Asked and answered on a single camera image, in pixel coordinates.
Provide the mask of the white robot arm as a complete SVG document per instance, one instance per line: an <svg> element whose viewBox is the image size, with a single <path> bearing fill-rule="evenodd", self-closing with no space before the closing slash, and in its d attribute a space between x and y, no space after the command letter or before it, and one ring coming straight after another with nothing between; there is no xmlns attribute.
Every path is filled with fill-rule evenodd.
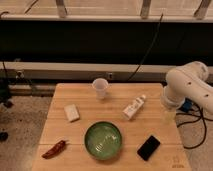
<svg viewBox="0 0 213 171"><path fill-rule="evenodd" d="M161 103L166 108L165 123L174 121L176 110L186 98L213 114L213 87L206 83L208 77L208 67L199 61L174 67L167 72L167 85L161 93Z"/></svg>

